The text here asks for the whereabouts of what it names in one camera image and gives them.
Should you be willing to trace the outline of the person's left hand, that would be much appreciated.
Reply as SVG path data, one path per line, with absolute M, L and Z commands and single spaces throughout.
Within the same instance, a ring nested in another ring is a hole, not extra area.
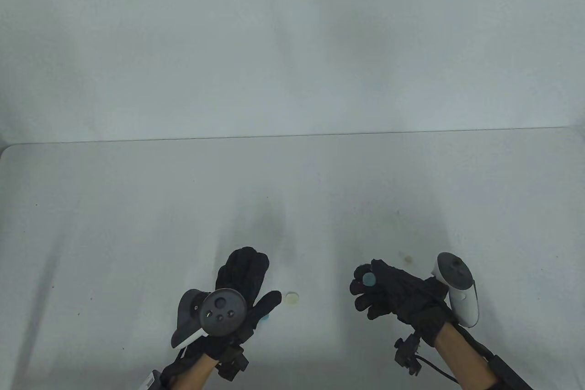
M 223 363 L 254 334 L 261 319 L 281 304 L 282 294 L 278 290 L 272 290 L 261 299 L 258 298 L 269 266 L 268 256 L 251 246 L 234 250 L 230 254 L 225 265 L 218 271 L 215 289 L 232 289 L 240 293 L 246 300 L 246 319 L 232 334 L 204 338 L 203 354 Z

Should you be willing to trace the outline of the person's right hand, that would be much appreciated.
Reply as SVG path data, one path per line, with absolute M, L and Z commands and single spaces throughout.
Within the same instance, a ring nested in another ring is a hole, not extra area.
M 369 320 L 396 315 L 431 347 L 444 325 L 459 322 L 445 302 L 446 285 L 434 277 L 420 279 L 383 260 L 358 266 L 349 291 L 355 296 L 355 309 L 365 311 Z

